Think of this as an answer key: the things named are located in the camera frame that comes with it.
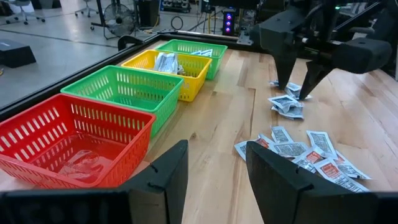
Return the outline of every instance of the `yellow basket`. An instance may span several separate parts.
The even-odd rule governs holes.
[[[211,64],[211,58],[178,54],[178,64],[182,65],[184,68],[185,75],[174,75],[167,72],[153,71],[155,60],[159,53],[160,52],[156,50],[146,50],[133,59],[124,62],[122,67],[138,68],[164,75],[182,77],[184,83],[181,86],[179,99],[192,102],[205,82],[207,71]]]

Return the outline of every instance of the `wooden tabletop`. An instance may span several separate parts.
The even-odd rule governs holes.
[[[307,69],[297,60],[291,82],[301,85]],[[240,141],[271,138],[270,126],[284,126],[294,141],[310,145],[306,130],[326,131],[335,149],[374,180],[370,190],[398,190],[398,83],[384,72],[354,75],[332,71],[305,101],[304,120],[271,111],[283,91],[270,55],[227,50],[221,68],[192,103],[176,110],[151,141],[151,162],[181,139],[189,140],[189,181],[183,223],[263,223],[245,162],[234,150]],[[0,189],[32,187],[0,171]]]

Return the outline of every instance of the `chair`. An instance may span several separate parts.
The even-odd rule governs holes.
[[[21,9],[21,11],[18,12],[17,14],[14,14],[14,15],[7,16],[7,17],[6,17],[6,23],[7,23],[7,24],[10,24],[10,23],[11,23],[11,22],[10,22],[10,19],[12,19],[12,18],[14,18],[16,21],[18,21],[18,20],[19,20],[19,16],[22,16],[22,17],[25,19],[25,21],[24,21],[24,24],[25,24],[25,25],[28,24],[28,23],[27,23],[27,18],[28,18],[28,17],[36,17],[36,19],[41,19],[42,22],[45,22],[44,17],[38,16],[38,15],[32,13],[32,12],[25,12],[25,11],[24,11],[24,9],[23,9],[22,7],[23,7],[23,6],[28,6],[28,5],[30,4],[30,0],[15,0],[15,1],[0,0],[0,1],[1,1],[1,2],[5,2],[5,3],[8,3],[8,4],[15,5],[15,6],[19,6],[20,9]]]
[[[91,1],[91,0],[84,0],[84,2],[86,3],[86,7],[85,7],[84,9],[80,9],[80,10],[75,11],[75,16],[78,15],[78,14],[77,14],[78,12],[84,14],[85,11],[87,12],[87,17],[90,17],[90,12],[91,12],[91,11],[96,12],[97,14],[99,13],[98,10],[95,10],[95,9],[90,8],[90,7],[88,6],[88,2],[89,2],[89,1]]]

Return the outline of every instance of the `gray floor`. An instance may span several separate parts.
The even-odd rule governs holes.
[[[110,0],[101,2],[102,6],[106,7]],[[121,2],[127,7],[132,7],[131,0]],[[91,22],[100,22],[98,15],[92,13],[91,18],[81,14],[75,16],[76,10],[85,7],[83,0],[61,0],[61,3],[61,9],[36,10],[35,13],[46,18],[45,23],[33,18],[29,21],[29,25],[24,25],[22,22],[6,24],[5,17],[0,17],[0,37],[29,45],[37,61],[19,68],[0,65],[0,68],[4,69],[4,74],[0,76],[0,107],[118,51],[117,38],[106,40],[101,27],[90,30]],[[96,9],[95,1],[89,5]],[[205,15],[200,19],[196,5],[192,5],[191,13],[188,14],[160,12],[160,23],[154,30],[171,29],[170,21],[174,16],[183,19],[182,30],[190,30],[203,21]],[[179,26],[181,26],[180,21],[175,20],[175,27]],[[217,19],[216,34],[221,34],[219,29],[221,26],[222,20]],[[203,24],[200,24],[196,31],[202,32]],[[141,39],[150,37],[143,32],[135,34]]]

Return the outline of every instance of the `plastic basket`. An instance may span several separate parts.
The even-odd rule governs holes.
[[[0,168],[48,189],[116,187],[143,160],[154,121],[58,94],[0,123]]]
[[[217,74],[217,71],[221,65],[221,61],[223,60],[224,53],[227,48],[228,47],[225,45],[206,44],[206,43],[186,41],[186,40],[170,40],[166,44],[161,45],[156,49],[166,52],[176,52],[183,54],[191,54],[199,50],[213,49],[213,55],[211,57],[207,57],[211,58],[213,61],[210,64],[209,71],[207,72],[206,76],[207,80],[212,80]]]
[[[180,77],[110,65],[61,92],[153,113],[156,115],[153,137],[177,106],[182,83]]]
[[[152,70],[155,67],[155,60],[159,53],[160,52],[156,50],[146,50],[133,59],[123,63],[122,66],[139,68],[174,77],[182,77],[184,79],[184,83],[181,87],[179,99],[192,102],[205,82],[206,73],[209,69],[211,59],[184,54],[178,55],[178,64],[182,65],[186,75],[173,75],[166,72],[156,72]]]

